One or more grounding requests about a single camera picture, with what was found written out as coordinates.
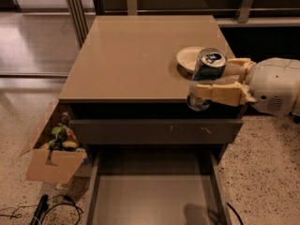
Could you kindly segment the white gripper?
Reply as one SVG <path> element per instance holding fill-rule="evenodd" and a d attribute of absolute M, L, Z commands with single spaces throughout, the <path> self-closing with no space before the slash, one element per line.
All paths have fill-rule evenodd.
<path fill-rule="evenodd" d="M 300 115 L 299 60 L 270 58 L 255 65 L 250 58 L 230 58 L 223 77 L 232 75 L 246 79 L 247 85 L 197 84 L 196 95 L 229 106 L 245 105 L 251 95 L 255 99 L 251 106 L 260 113 Z"/>

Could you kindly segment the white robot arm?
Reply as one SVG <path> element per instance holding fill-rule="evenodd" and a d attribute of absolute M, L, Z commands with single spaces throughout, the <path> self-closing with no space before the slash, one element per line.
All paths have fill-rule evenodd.
<path fill-rule="evenodd" d="M 191 88 L 198 98 L 223 105 L 248 103 L 259 113 L 300 115 L 299 60 L 233 58 L 219 79 L 195 82 Z"/>

